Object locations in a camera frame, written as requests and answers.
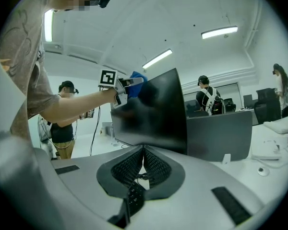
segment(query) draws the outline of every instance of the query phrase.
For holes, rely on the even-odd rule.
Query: harness straps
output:
[[[216,99],[216,96],[217,96],[217,93],[216,93],[216,89],[215,88],[212,88],[212,95],[209,93],[208,89],[201,89],[201,92],[205,93],[205,96],[208,97],[208,101],[206,103],[206,105],[204,105],[204,98],[202,100],[202,106],[205,107],[205,111],[209,113],[209,115],[211,115],[211,108],[213,106],[213,104],[215,103],[215,99]]]

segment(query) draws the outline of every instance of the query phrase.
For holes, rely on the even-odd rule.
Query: woman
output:
[[[288,76],[279,64],[274,64],[273,69],[273,74],[277,75],[276,94],[279,96],[282,118],[288,117]]]
[[[65,81],[59,86],[58,95],[61,98],[72,98],[78,92],[71,81]],[[72,150],[75,145],[72,123],[81,119],[76,116],[56,124],[52,124],[51,137],[53,145],[56,147],[61,159],[72,158]]]

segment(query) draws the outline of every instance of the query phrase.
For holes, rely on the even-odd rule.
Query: hand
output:
[[[105,90],[107,96],[108,96],[108,103],[116,103],[115,96],[117,95],[117,92],[114,88],[110,88],[108,90]]]

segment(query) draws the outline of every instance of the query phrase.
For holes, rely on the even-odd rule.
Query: person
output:
[[[73,98],[78,92],[71,81],[64,81],[59,86],[59,94],[61,98]],[[71,159],[72,151],[75,145],[72,123],[78,119],[82,119],[83,115],[57,122],[51,126],[52,143],[55,146],[61,159]]]
[[[209,79],[205,75],[198,78],[197,85],[200,86],[201,90],[196,94],[196,100],[200,104],[201,110],[207,111],[209,115],[211,115],[215,98],[217,95],[219,97],[221,97],[221,95],[217,89],[209,86]]]
[[[279,64],[273,65],[273,74],[276,75],[276,95],[279,97],[282,118],[288,117],[288,76]]]
[[[63,11],[93,0],[21,0],[0,33],[0,62],[15,85],[27,97],[19,109],[11,133],[31,142],[28,119],[40,114],[51,123],[77,117],[106,103],[114,103],[115,89],[75,98],[53,94],[44,69],[41,43],[42,18],[50,9]]]

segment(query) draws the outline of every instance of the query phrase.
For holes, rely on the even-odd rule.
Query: monitor back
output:
[[[206,161],[247,158],[252,138],[250,111],[187,119],[188,155]]]
[[[145,82],[136,98],[111,110],[115,139],[187,153],[184,100],[176,69]]]

